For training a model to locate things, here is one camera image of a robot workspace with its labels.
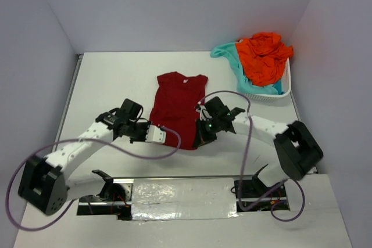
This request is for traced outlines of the dark red t shirt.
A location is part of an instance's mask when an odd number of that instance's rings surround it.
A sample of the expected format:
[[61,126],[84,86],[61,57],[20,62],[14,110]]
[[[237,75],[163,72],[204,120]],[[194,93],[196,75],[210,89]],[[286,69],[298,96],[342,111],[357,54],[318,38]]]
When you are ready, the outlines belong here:
[[186,77],[178,72],[157,76],[153,108],[149,119],[154,125],[164,126],[177,132],[181,138],[180,149],[194,150],[197,103],[205,96],[207,76]]

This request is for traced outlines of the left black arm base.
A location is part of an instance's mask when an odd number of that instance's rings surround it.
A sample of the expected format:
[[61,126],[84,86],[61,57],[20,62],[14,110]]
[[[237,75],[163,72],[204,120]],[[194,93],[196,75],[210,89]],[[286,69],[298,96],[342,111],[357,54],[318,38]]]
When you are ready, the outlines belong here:
[[88,195],[78,200],[78,216],[115,216],[121,221],[131,221],[131,197],[133,183],[114,179],[101,170],[92,173],[101,178],[103,187],[96,195]]

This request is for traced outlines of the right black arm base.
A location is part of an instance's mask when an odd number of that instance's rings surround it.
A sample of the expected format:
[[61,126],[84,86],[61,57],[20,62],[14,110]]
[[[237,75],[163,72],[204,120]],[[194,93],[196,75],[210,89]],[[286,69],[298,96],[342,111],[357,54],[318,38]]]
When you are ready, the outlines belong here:
[[[249,207],[268,190],[268,188],[258,182],[258,179],[256,178],[265,167],[266,166],[259,169],[252,178],[244,178],[242,180],[241,197],[243,207]],[[236,179],[234,181],[234,186],[230,189],[230,192],[236,197],[237,212],[240,213],[244,212],[245,210],[239,205],[238,202],[238,185],[239,180]],[[272,205],[277,203],[279,203],[279,205],[275,208],[275,210],[289,210],[289,205],[287,205],[287,193],[284,185],[280,186],[276,191],[272,192],[268,196],[265,196],[264,199],[252,207],[249,211],[270,211]]]

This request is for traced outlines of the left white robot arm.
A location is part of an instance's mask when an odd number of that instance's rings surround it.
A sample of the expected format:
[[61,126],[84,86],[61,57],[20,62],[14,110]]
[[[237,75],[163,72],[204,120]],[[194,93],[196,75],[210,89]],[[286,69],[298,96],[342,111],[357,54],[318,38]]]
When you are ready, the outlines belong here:
[[55,214],[69,200],[95,195],[99,200],[113,196],[114,179],[95,169],[80,179],[72,173],[83,162],[116,138],[127,136],[130,142],[163,142],[150,121],[139,120],[143,107],[125,99],[120,108],[100,114],[77,139],[38,157],[32,155],[24,166],[18,194],[45,215]]

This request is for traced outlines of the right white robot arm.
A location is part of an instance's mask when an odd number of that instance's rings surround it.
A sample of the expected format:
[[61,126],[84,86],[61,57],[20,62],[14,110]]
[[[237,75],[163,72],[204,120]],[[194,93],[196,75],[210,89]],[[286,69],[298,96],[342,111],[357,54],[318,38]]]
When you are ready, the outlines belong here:
[[323,158],[323,151],[301,121],[279,123],[253,116],[247,110],[229,109],[218,97],[205,104],[198,103],[196,135],[193,147],[209,144],[219,132],[247,135],[271,145],[277,162],[265,164],[252,177],[252,188],[258,196],[266,196],[283,180],[300,181]]

